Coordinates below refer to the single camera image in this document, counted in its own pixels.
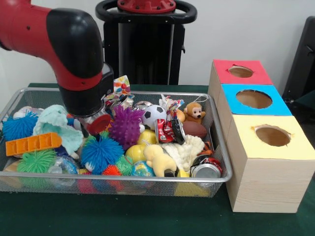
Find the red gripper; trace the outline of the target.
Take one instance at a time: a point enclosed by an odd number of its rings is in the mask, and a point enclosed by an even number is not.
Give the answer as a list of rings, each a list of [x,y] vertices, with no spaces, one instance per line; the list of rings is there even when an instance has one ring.
[[[88,138],[89,135],[97,135],[104,131],[111,120],[109,114],[94,114],[91,117],[79,117],[81,131],[83,133],[84,138]]]

